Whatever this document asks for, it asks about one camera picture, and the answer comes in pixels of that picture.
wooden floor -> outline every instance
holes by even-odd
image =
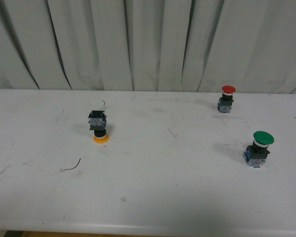
[[[139,236],[74,234],[74,233],[54,233],[54,232],[24,232],[22,234],[22,237],[139,237]]]

tabletop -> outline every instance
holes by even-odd
[[[0,229],[296,236],[296,95],[235,93],[226,114],[220,97],[0,89]],[[248,167],[259,130],[275,142]]]

green button cap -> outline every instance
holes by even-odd
[[[270,145],[274,142],[274,137],[271,134],[263,131],[255,132],[253,137],[262,145]]]

red button cap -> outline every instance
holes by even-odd
[[[227,93],[227,94],[232,94],[236,91],[236,88],[231,86],[231,85],[224,85],[222,87],[223,92]]]

white curtain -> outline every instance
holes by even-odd
[[[296,93],[296,0],[0,0],[0,88]]]

